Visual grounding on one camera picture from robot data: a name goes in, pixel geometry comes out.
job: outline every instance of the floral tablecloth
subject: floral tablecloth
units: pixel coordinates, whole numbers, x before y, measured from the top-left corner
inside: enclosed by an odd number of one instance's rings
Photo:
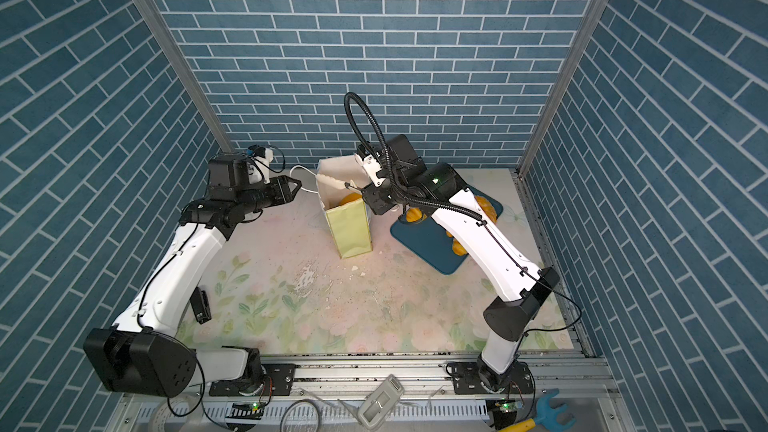
[[[497,225],[541,262],[509,172],[459,173],[504,205]],[[482,312],[496,295],[490,281],[472,258],[452,275],[438,273],[389,234],[397,215],[372,218],[373,252],[340,259],[317,196],[300,192],[293,203],[266,209],[237,227],[200,282],[214,319],[198,325],[187,311],[178,338],[263,354],[481,350],[488,336]],[[551,295],[532,327],[563,325]],[[532,332],[522,344],[572,347],[567,331]]]

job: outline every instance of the black corrugated hose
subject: black corrugated hose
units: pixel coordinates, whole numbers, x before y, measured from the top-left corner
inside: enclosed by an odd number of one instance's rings
[[[395,180],[395,173],[392,171],[392,157],[389,155],[389,147],[386,144],[386,140],[384,139],[384,134],[382,133],[381,127],[379,127],[379,123],[376,121],[376,118],[373,116],[373,113],[368,108],[368,105],[363,101],[360,96],[358,96],[354,92],[347,92],[344,95],[344,112],[346,112],[346,118],[350,121],[350,126],[352,130],[354,131],[355,135],[357,136],[357,139],[360,140],[360,143],[363,147],[368,150],[368,152],[373,156],[373,158],[376,158],[376,153],[373,151],[373,148],[371,147],[370,142],[366,140],[365,137],[362,136],[360,133],[360,129],[357,128],[357,124],[355,123],[355,118],[352,117],[352,110],[350,109],[350,100],[354,100],[355,103],[360,106],[360,109],[362,109],[363,113],[366,114],[366,118],[368,119],[368,122],[371,124],[371,127],[373,127],[373,131],[376,134],[376,138],[379,140],[379,144],[382,148],[382,153],[384,155],[384,166],[383,168],[386,170],[387,178],[389,179],[389,187],[394,193],[395,197],[398,197],[398,199],[406,204],[408,204],[411,207],[434,207],[434,208],[444,208],[446,210],[450,210],[453,212],[458,212],[460,214],[464,214],[465,216],[469,216],[474,218],[478,222],[484,222],[483,217],[476,213],[473,210],[470,210],[465,207],[461,206],[455,206],[451,204],[450,202],[443,202],[438,200],[430,200],[427,198],[420,198],[416,197],[412,194],[409,194],[407,191],[400,188],[400,185]]]

